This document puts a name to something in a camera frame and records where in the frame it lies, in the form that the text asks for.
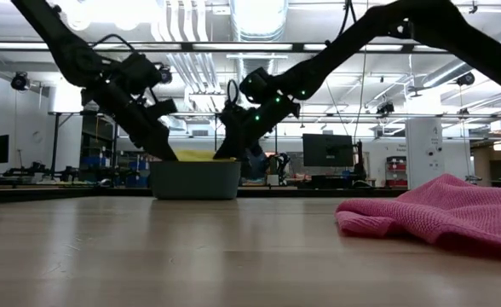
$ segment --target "gray bin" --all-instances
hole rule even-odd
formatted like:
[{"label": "gray bin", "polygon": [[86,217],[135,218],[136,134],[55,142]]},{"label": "gray bin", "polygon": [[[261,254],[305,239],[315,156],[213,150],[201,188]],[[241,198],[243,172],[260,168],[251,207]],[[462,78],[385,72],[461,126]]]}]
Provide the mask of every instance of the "gray bin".
[{"label": "gray bin", "polygon": [[150,189],[159,200],[232,200],[237,197],[239,162],[152,162]]}]

